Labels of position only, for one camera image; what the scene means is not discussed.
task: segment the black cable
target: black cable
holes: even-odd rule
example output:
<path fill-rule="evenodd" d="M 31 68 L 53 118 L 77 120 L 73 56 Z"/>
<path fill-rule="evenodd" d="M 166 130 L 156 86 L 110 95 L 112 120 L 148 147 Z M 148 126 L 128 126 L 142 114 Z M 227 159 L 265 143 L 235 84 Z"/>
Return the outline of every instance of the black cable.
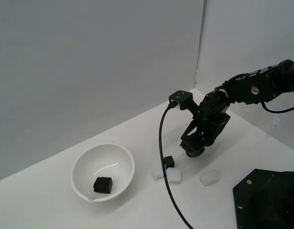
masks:
<path fill-rule="evenodd" d="M 291 107 L 289 109 L 286 109 L 286 110 L 282 110 L 282 111 L 272 111 L 272 110 L 269 110 L 267 107 L 266 107 L 266 104 L 264 102 L 261 103 L 262 104 L 262 107 L 263 109 L 265 109 L 266 111 L 270 112 L 270 113 L 274 113 L 274 114 L 282 114 L 282 113 L 287 113 L 287 112 L 290 112 L 290 111 L 293 111 L 294 110 L 294 107 Z"/>
<path fill-rule="evenodd" d="M 194 229 L 184 218 L 184 216 L 182 215 L 180 209 L 178 208 L 172 193 L 170 191 L 169 188 L 169 184 L 168 184 L 168 180 L 167 180 L 167 175 L 166 175 L 166 169 L 165 169 L 165 165 L 164 165 L 164 157 L 163 157 L 163 149 L 162 149 L 162 127 L 163 127 L 163 122 L 164 122 L 164 118 L 167 114 L 167 112 L 171 109 L 174 108 L 175 106 L 177 106 L 178 103 L 177 102 L 172 102 L 168 105 L 168 107 L 166 108 L 165 112 L 163 113 L 162 119 L 161 119 L 161 123 L 160 123 L 160 129 L 159 129 L 159 134 L 158 134 L 158 145 L 159 145 L 159 149 L 160 149 L 160 157 L 161 157 L 161 164 L 162 164 L 162 169 L 163 169 L 163 175 L 164 175 L 164 180 L 165 180 L 165 185 L 167 188 L 167 192 L 169 194 L 169 197 L 171 199 L 172 204 L 174 205 L 175 209 L 177 210 L 178 214 L 180 215 L 181 219 L 183 220 L 183 222 L 188 226 L 188 228 L 190 229 Z"/>

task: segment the white foam block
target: white foam block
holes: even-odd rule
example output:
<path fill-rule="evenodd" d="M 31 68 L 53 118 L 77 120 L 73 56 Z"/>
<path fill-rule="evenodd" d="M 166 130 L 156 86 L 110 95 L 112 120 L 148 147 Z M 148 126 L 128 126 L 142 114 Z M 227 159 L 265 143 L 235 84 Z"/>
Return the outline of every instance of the white foam block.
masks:
<path fill-rule="evenodd" d="M 167 180 L 169 182 L 180 182 L 181 181 L 181 170 L 178 168 L 168 168 L 166 170 Z"/>
<path fill-rule="evenodd" d="M 157 166 L 152 170 L 152 176 L 155 180 L 162 179 L 164 177 L 162 166 Z"/>
<path fill-rule="evenodd" d="M 219 177 L 215 170 L 209 171 L 200 175 L 200 181 L 203 186 L 213 185 L 219 181 Z"/>

